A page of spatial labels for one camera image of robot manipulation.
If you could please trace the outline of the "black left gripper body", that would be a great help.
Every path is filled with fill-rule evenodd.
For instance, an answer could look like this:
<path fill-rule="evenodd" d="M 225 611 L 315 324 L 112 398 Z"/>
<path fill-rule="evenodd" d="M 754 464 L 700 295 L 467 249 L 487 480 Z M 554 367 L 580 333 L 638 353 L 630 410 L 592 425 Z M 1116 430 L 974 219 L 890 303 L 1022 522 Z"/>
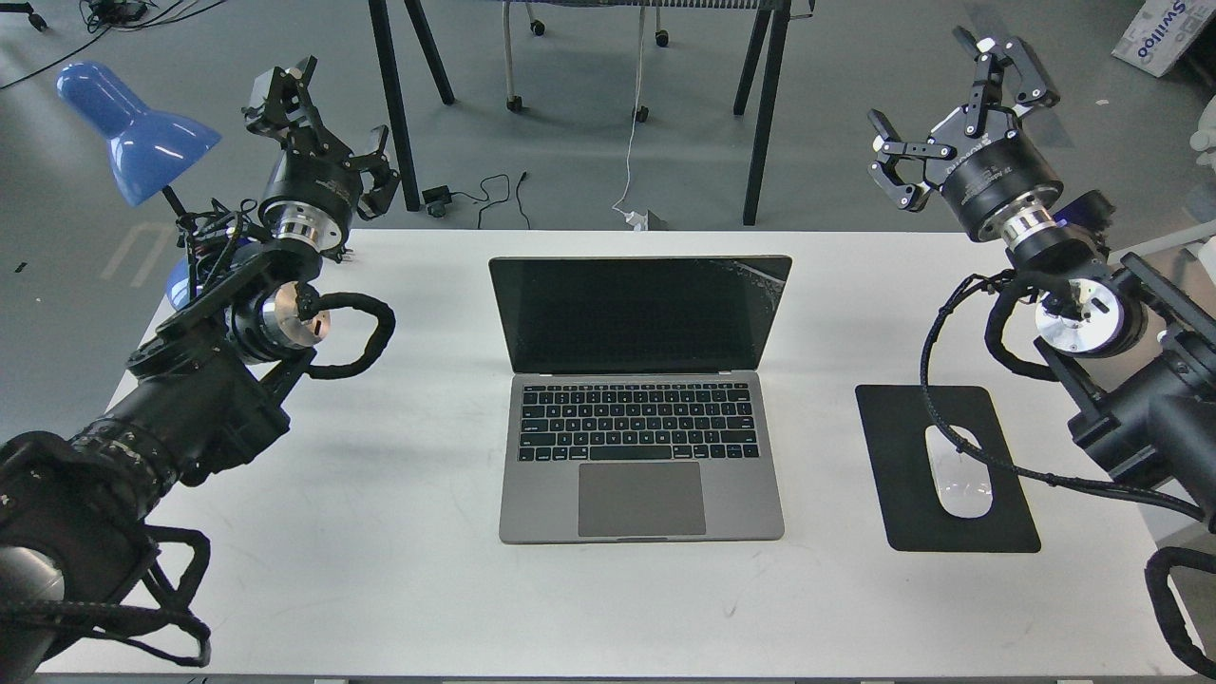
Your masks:
<path fill-rule="evenodd" d="M 305 207 L 326 222 L 319 237 L 347 239 L 362 192 L 359 173 L 344 166 L 350 159 L 351 148 L 343 142 L 326 142 L 320 150 L 285 146 L 257 208 L 261 225 L 278 228 L 289 211 Z"/>

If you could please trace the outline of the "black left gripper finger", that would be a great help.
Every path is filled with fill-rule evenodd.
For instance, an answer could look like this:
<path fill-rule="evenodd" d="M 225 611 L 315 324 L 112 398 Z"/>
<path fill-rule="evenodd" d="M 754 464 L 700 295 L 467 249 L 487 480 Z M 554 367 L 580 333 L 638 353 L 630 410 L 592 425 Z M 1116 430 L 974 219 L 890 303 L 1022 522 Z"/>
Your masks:
<path fill-rule="evenodd" d="M 257 77 L 249 103 L 242 108 L 246 130 L 274 139 L 283 153 L 334 159 L 333 135 L 308 89 L 317 65 L 315 56 L 308 56 L 291 68 L 274 66 Z"/>
<path fill-rule="evenodd" d="M 373 220 L 390 211 L 392 200 L 401 183 L 398 170 L 392 168 L 390 159 L 385 153 L 388 140 L 390 139 L 390 127 L 379 125 L 370 131 L 370 148 L 361 155 L 348 155 L 342 161 L 347 170 L 356 176 L 370 175 L 370 189 L 361 190 L 355 211 L 364 220 Z"/>

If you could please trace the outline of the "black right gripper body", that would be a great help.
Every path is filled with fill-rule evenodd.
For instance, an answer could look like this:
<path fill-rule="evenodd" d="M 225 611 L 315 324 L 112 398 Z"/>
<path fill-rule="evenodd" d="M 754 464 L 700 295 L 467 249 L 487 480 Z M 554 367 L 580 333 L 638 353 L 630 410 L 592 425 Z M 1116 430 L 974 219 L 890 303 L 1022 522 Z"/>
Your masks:
<path fill-rule="evenodd" d="M 938 161 L 938 192 L 969 239 L 998 239 L 993 217 L 1021 196 L 1034 196 L 1047 208 L 1055 204 L 1063 183 L 1021 134 L 1015 112 L 989 110 L 980 136 L 966 131 L 966 111 L 956 110 L 938 124 L 938 142 L 957 152 L 955 159 Z"/>

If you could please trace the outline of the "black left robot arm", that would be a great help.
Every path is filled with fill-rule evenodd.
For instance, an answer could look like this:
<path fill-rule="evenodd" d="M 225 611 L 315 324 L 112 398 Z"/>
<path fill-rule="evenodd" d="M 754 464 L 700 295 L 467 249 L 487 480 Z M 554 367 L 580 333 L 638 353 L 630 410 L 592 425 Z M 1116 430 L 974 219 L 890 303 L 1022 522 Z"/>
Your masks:
<path fill-rule="evenodd" d="M 178 310 L 126 359 L 135 388 L 71 439 L 30 431 L 2 445 L 2 680 L 26 682 L 74 641 L 133 647 L 167 626 L 195 656 L 146 652 L 187 667 L 210 658 L 210 629 L 190 605 L 210 559 L 199 533 L 150 525 L 174 484 L 196 486 L 252 462 L 285 434 L 283 402 L 302 377 L 348 379 L 390 342 L 390 305 L 319 295 L 322 260 L 340 260 L 351 217 L 390 208 L 400 175 L 384 127 L 366 153 L 323 125 L 308 57 L 257 78 L 247 129 L 278 142 L 261 200 L 187 212 L 171 191 L 219 134 L 150 108 L 94 61 L 64 66 L 57 91 L 105 138 L 126 203 L 154 194 L 178 213 L 186 277 Z"/>

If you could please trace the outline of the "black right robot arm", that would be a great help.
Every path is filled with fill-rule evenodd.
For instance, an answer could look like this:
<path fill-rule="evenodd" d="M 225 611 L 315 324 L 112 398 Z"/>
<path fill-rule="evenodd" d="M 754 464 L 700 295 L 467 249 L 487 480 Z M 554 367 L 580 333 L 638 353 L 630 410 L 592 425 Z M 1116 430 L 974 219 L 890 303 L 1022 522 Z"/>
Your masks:
<path fill-rule="evenodd" d="M 942 200 L 975 243 L 1003 245 L 989 354 L 1060 385 L 1073 442 L 1107 472 L 1047 484 L 1173 510 L 1214 528 L 1214 316 L 1142 256 L 1111 256 L 1113 206 L 1093 190 L 1059 204 L 1063 183 L 1021 128 L 1058 103 L 1034 47 L 955 28 L 974 65 L 964 103 L 905 142 L 882 111 L 869 176 L 901 211 Z"/>

